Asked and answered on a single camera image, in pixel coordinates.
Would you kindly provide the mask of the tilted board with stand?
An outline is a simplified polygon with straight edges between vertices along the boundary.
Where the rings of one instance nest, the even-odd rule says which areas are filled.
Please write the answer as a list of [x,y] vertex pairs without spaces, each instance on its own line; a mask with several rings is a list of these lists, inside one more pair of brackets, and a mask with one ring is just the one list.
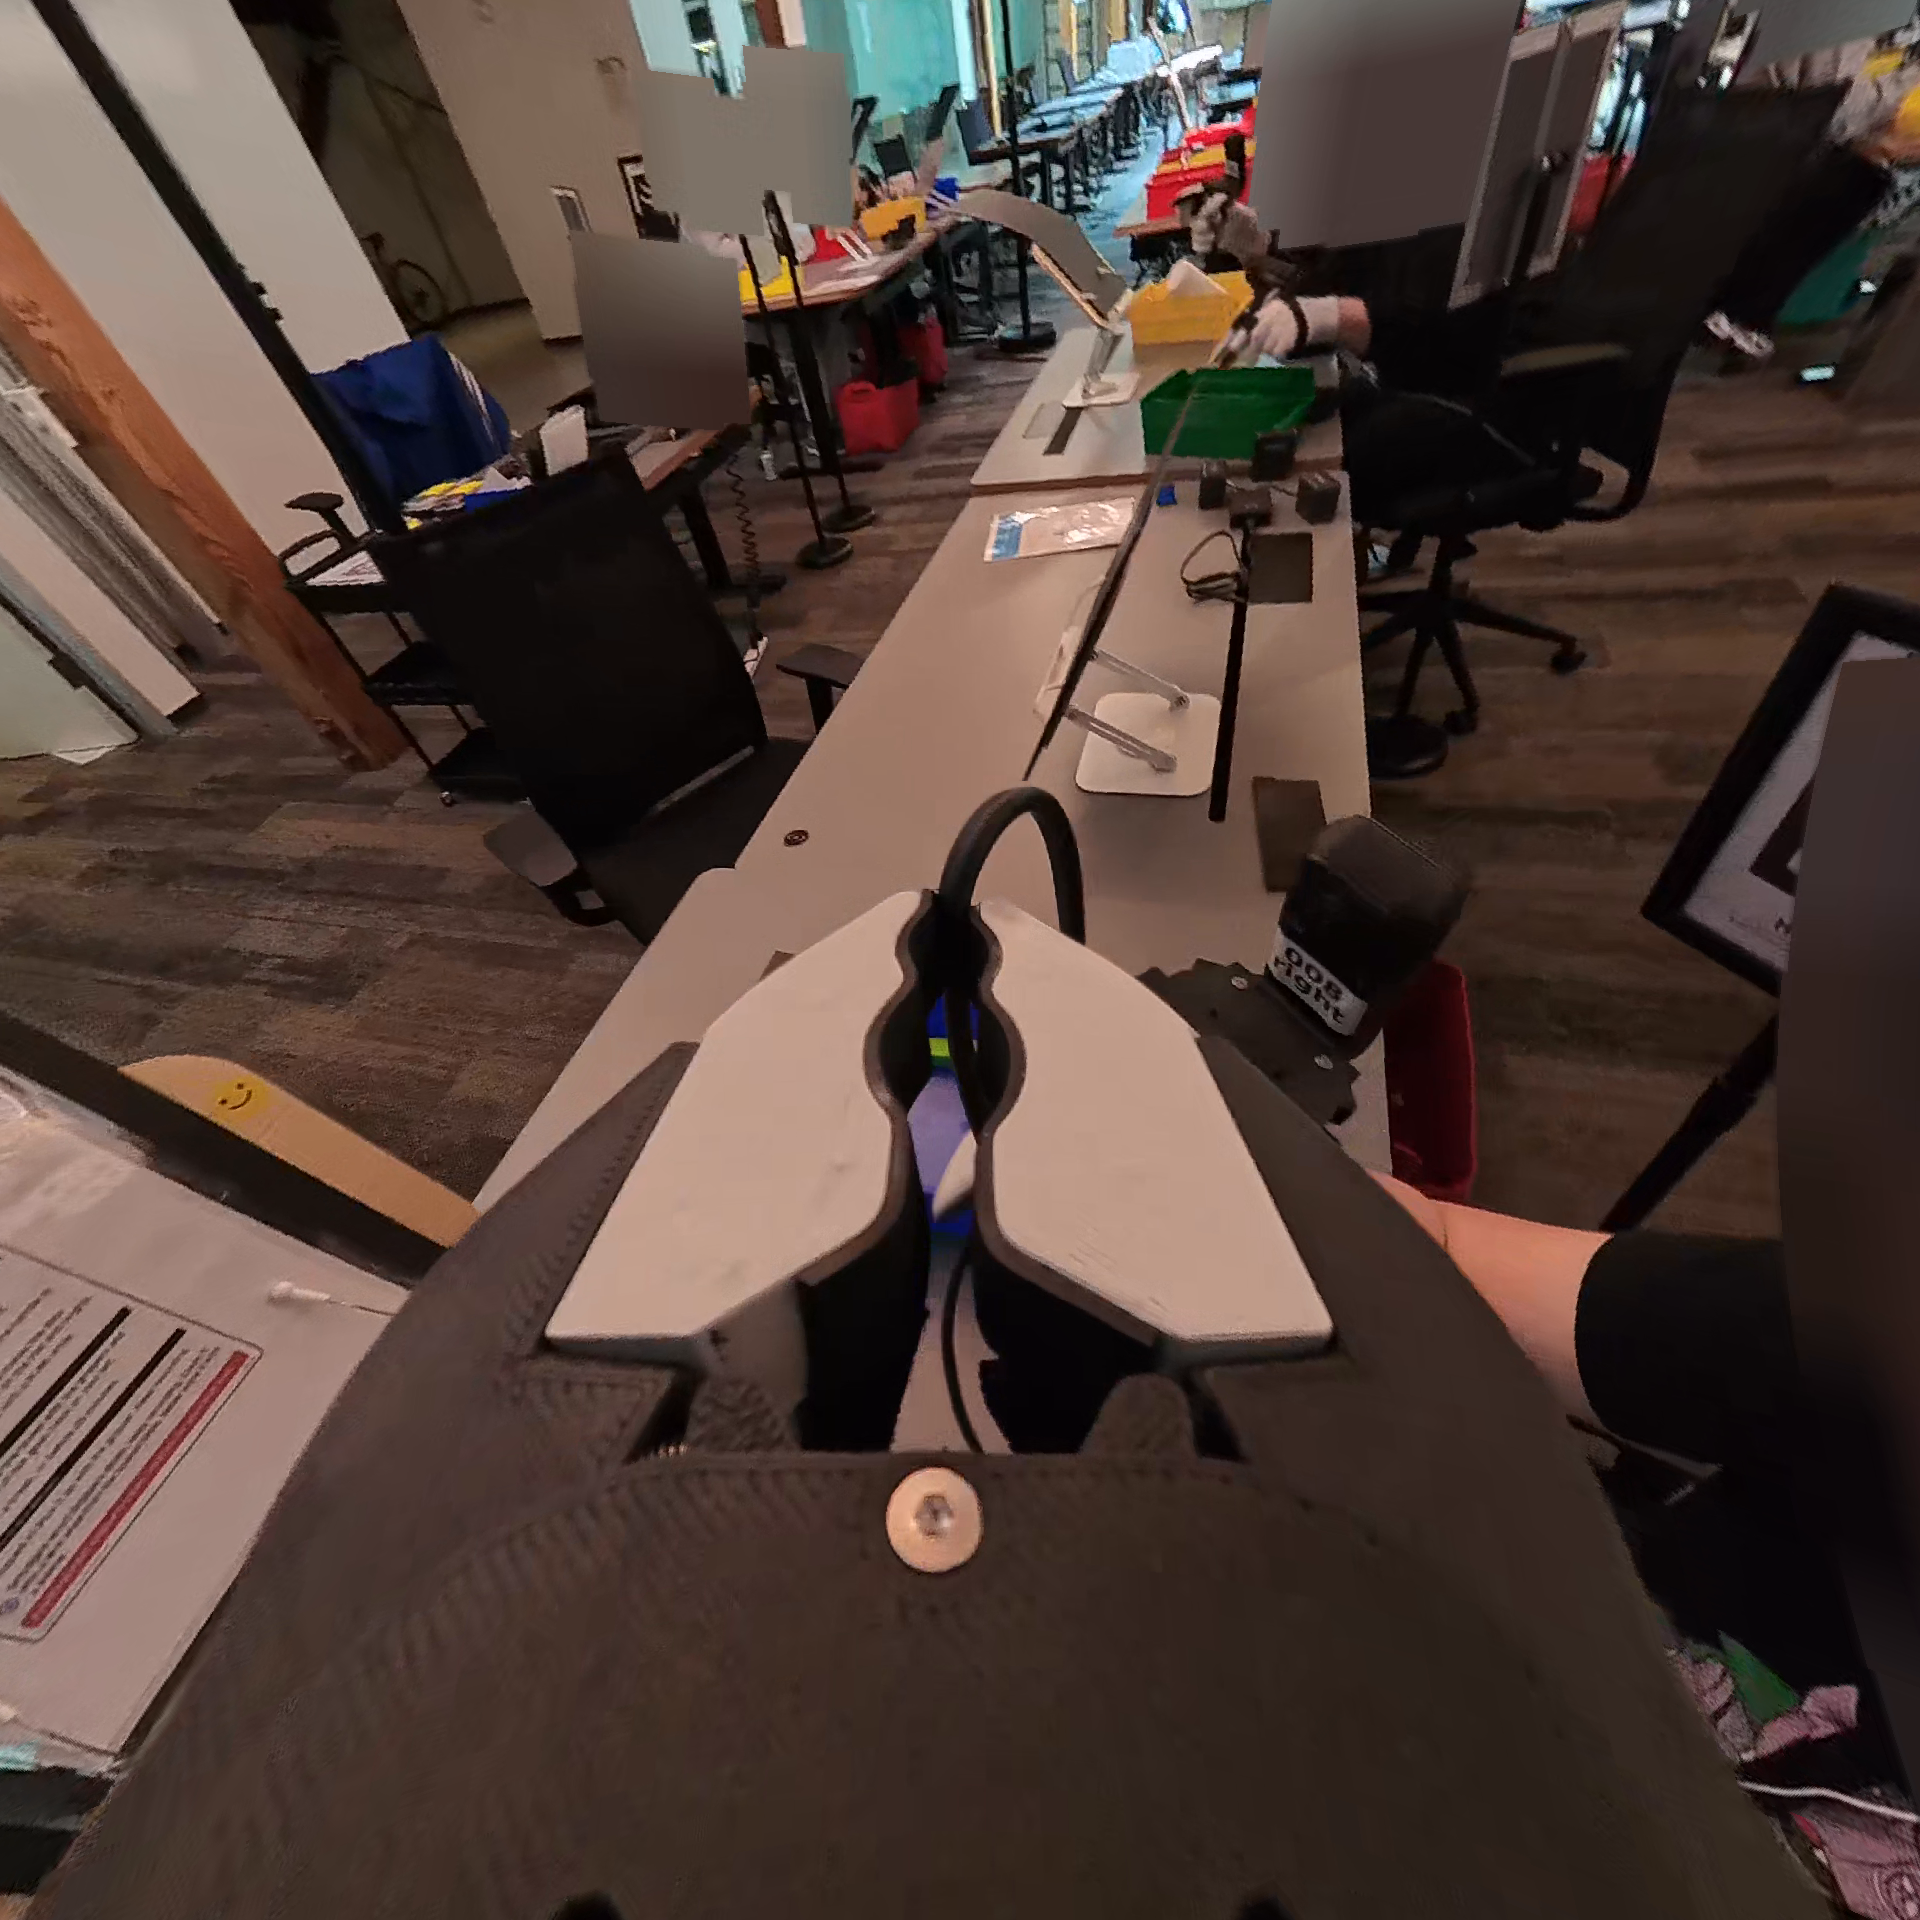
[[[1042,727],[1023,763],[1029,776],[1038,772],[1056,734],[1078,728],[1089,750],[1102,750],[1108,758],[1140,768],[1143,792],[1188,797],[1198,791],[1190,783],[1176,785],[1196,768],[1196,758],[1182,766],[1180,748],[1188,745],[1190,751],[1198,751],[1198,748],[1215,740],[1217,702],[1199,702],[1180,684],[1102,646],[1145,525],[1168,480],[1168,464],[1170,452],[1162,449],[1143,480],[1134,511],[1092,589],[1086,615],[1056,648],[1038,697]],[[1119,723],[1102,716],[1097,707],[1086,707],[1081,684],[1092,664],[1104,664],[1118,673],[1122,680],[1119,697],[1140,707],[1145,718]]]

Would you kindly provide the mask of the green tray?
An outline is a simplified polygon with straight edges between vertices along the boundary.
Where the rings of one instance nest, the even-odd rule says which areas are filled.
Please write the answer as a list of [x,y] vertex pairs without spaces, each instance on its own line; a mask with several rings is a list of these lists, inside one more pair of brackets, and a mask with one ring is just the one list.
[[1180,460],[1248,464],[1262,437],[1306,423],[1313,396],[1306,365],[1170,373],[1140,396],[1143,452],[1159,460],[1172,445]]

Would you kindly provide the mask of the curved grey desk stand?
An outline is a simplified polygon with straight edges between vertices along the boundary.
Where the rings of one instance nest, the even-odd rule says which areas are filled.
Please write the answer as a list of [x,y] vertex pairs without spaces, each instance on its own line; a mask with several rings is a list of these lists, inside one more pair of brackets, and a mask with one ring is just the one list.
[[1064,406],[1086,412],[1127,401],[1136,393],[1134,374],[1112,373],[1112,356],[1125,339],[1130,289],[1116,268],[1094,248],[1081,224],[1042,201],[986,185],[962,188],[960,215],[1010,232],[1017,239],[1017,307],[1020,317],[999,326],[993,345],[1005,353],[1033,353],[1056,345],[1052,329],[1038,325],[1031,311],[1029,268],[1039,265],[1092,325],[1088,365],[1070,385]]

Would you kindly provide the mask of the person's right forearm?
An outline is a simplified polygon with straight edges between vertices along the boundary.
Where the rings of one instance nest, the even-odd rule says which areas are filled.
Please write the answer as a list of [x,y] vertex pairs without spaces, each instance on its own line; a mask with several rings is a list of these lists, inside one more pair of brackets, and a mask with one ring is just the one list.
[[1577,1366],[1577,1302],[1608,1237],[1437,1203],[1384,1172],[1374,1179],[1495,1310],[1564,1412],[1594,1427],[1597,1414]]

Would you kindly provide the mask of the black mesh chair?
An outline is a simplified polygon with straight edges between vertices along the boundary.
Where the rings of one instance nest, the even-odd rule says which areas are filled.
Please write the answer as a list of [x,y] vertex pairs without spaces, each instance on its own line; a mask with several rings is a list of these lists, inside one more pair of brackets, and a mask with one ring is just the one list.
[[648,944],[734,865],[809,745],[773,736],[729,623],[624,447],[368,544],[525,792],[496,856]]

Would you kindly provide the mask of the blue and white packet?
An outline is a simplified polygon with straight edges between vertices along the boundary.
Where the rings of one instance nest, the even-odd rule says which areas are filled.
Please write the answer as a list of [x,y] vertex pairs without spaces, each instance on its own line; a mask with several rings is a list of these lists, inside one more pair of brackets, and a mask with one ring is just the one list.
[[1130,495],[1052,500],[1039,507],[996,511],[981,558],[999,565],[1118,549],[1134,519],[1136,500]]

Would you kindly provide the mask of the blue fabric cart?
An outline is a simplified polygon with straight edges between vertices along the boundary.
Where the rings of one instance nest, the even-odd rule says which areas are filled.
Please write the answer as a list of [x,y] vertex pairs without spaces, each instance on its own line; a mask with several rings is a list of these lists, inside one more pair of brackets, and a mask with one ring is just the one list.
[[316,373],[393,505],[512,452],[508,413],[436,334]]

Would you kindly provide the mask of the blue plastic bin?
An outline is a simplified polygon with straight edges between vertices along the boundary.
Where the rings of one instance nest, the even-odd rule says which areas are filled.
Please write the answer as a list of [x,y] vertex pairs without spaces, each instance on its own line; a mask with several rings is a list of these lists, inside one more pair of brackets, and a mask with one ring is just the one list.
[[909,1104],[906,1129],[929,1233],[934,1240],[960,1240],[974,1223],[976,1136],[938,1008],[927,1015],[927,1080]]

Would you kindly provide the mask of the black upright rod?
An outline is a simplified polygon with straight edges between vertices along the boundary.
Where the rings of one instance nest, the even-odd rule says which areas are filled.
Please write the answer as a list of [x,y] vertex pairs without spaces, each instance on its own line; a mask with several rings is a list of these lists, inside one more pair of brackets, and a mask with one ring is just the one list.
[[1237,713],[1241,694],[1241,670],[1246,655],[1246,629],[1253,603],[1253,528],[1234,519],[1229,524],[1234,536],[1234,591],[1232,591],[1232,623],[1228,654],[1222,663],[1222,678],[1217,693],[1215,748],[1212,763],[1212,782],[1206,791],[1206,817],[1212,825],[1228,820],[1232,803],[1232,758],[1237,743]]

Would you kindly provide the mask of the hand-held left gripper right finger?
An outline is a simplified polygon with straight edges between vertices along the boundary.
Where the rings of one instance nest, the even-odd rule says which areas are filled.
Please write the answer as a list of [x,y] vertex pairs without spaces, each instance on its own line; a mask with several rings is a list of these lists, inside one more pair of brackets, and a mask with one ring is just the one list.
[[1081,1449],[1130,1375],[1324,1357],[1337,1323],[1196,1029],[1143,980],[986,901],[976,1134],[981,1396],[1017,1453]]

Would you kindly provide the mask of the document display board with stand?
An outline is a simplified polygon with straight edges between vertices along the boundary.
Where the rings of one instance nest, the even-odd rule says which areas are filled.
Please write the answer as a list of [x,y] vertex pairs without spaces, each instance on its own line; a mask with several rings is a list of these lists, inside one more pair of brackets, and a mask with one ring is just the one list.
[[102,1782],[468,1197],[239,1063],[5,1068],[5,1779]]

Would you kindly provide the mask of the black utility cart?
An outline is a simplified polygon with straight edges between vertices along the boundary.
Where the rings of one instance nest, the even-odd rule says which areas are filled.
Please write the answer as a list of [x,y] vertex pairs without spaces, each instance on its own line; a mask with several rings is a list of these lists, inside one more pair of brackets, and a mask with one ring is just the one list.
[[[493,734],[476,724],[463,685],[454,678],[444,652],[415,631],[407,607],[368,552],[370,534],[353,533],[345,516],[345,497],[333,491],[293,495],[289,511],[319,524],[317,533],[284,545],[277,556],[281,579],[294,601],[313,615],[348,661],[374,708],[400,728],[407,748],[417,756],[428,782],[446,807],[462,799],[518,804],[524,785],[497,750]],[[376,664],[358,663],[341,629],[343,616],[374,616],[391,629],[393,644]],[[460,728],[460,740],[434,753],[407,727],[404,713],[436,708]]]

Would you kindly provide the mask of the black rolling sign stand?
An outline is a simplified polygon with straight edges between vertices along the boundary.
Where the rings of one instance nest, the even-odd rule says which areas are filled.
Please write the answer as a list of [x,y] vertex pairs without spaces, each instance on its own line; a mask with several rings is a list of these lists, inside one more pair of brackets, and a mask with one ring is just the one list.
[[1764,989],[1773,1013],[1614,1199],[1602,1231],[1646,1225],[1770,1083],[1798,856],[1839,672],[1916,654],[1912,601],[1842,583],[1823,589],[1650,884],[1642,921]]

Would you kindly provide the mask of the black swivel office chair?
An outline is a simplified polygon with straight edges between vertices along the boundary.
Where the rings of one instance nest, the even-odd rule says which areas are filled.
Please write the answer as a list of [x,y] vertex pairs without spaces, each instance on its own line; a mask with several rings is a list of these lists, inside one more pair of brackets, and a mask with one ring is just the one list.
[[1477,731],[1462,633],[1536,640],[1559,676],[1584,643],[1481,601],[1478,540],[1616,520],[1647,491],[1678,371],[1800,166],[1844,84],[1690,91],[1660,109],[1591,236],[1536,289],[1487,295],[1436,326],[1404,368],[1342,383],[1342,461],[1354,533],[1431,545],[1424,583],[1360,589],[1360,646],[1407,637],[1391,707],[1364,720],[1372,779],[1437,769]]

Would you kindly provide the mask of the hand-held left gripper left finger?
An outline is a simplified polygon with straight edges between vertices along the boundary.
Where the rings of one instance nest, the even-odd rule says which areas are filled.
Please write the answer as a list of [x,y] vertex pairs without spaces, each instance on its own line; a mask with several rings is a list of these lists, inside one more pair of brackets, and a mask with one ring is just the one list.
[[888,1449],[927,1318],[929,965],[929,894],[890,894],[727,1008],[544,1343],[751,1384],[805,1449]]

